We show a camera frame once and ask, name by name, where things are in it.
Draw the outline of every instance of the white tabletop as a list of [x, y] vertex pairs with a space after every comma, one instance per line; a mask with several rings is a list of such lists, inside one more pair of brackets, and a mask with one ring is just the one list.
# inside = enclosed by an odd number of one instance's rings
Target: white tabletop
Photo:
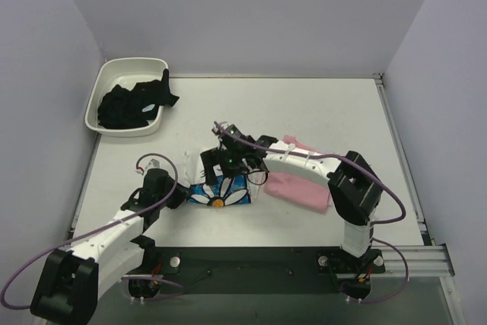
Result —
[[[378, 225], [374, 236], [395, 245], [423, 245], [373, 79], [172, 78], [170, 84], [180, 100], [164, 109], [154, 135], [102, 136], [76, 235], [109, 221], [142, 185], [134, 170], [138, 157], [158, 152], [180, 163], [186, 150], [216, 146], [210, 130], [218, 120], [254, 138], [293, 135], [319, 151], [358, 151], [407, 210], [405, 220]], [[398, 214], [397, 204], [384, 193], [376, 219]], [[334, 208], [320, 214], [260, 192], [249, 205], [212, 208], [185, 202], [176, 210], [163, 209], [145, 235], [161, 247], [336, 246], [342, 243], [343, 220]]]

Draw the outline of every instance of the gray wall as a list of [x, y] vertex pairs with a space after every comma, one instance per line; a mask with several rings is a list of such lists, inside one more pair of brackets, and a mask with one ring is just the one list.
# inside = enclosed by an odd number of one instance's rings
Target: gray wall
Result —
[[173, 72], [383, 72], [423, 0], [75, 0], [108, 58]]
[[[0, 283], [65, 237], [94, 136], [83, 115], [100, 68], [72, 0], [0, 0]], [[29, 304], [40, 266], [8, 293]], [[30, 324], [0, 307], [1, 324]]]
[[469, 324], [485, 324], [487, 3], [425, 0], [386, 71], [428, 226], [450, 248]]

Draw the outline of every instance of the pink towel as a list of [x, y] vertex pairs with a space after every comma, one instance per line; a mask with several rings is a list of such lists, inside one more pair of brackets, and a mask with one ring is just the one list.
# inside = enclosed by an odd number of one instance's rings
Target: pink towel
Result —
[[[295, 144], [297, 148], [318, 152], [301, 144], [293, 136], [286, 135], [282, 141], [286, 144]], [[264, 192], [270, 196], [284, 198], [322, 213], [326, 212], [328, 208], [328, 188], [287, 173], [269, 173]]]

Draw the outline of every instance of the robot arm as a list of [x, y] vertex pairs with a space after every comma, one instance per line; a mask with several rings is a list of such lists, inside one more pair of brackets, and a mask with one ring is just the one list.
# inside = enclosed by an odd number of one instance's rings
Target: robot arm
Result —
[[154, 267], [154, 263], [145, 263], [151, 260], [147, 254], [154, 248], [154, 241], [142, 233], [159, 218], [163, 207], [177, 208], [190, 191], [178, 184], [164, 206], [126, 218], [160, 201], [173, 184], [165, 170], [148, 170], [143, 187], [130, 196], [109, 222], [119, 221], [118, 225], [68, 251], [53, 251], [46, 259], [30, 312], [55, 323], [85, 325], [93, 316], [98, 299], [125, 274], [142, 264]]
[[[367, 252], [373, 236], [371, 218], [382, 193], [376, 183], [336, 158], [315, 159], [313, 155], [320, 154], [266, 135], [255, 141], [235, 125], [224, 130], [214, 128], [213, 133], [221, 146], [201, 154], [207, 184], [215, 183], [213, 169], [219, 165], [226, 177], [263, 170], [288, 173], [328, 186], [336, 211], [345, 222], [342, 249], [356, 258]], [[359, 153], [349, 151], [345, 157], [376, 175]]]

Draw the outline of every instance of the screw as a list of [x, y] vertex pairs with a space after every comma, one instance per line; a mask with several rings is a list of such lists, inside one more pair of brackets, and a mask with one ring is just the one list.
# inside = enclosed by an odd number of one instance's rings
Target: screw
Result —
[[318, 264], [320, 266], [327, 266], [328, 265], [328, 258], [326, 256], [324, 256], [324, 255], [320, 256], [318, 258]]
[[180, 266], [180, 263], [181, 263], [181, 259], [178, 256], [173, 256], [169, 260], [169, 265], [172, 266], [173, 268], [177, 268], [178, 266]]
[[374, 264], [376, 266], [383, 266], [384, 265], [384, 258], [381, 256], [378, 256], [377, 258], [374, 259]]

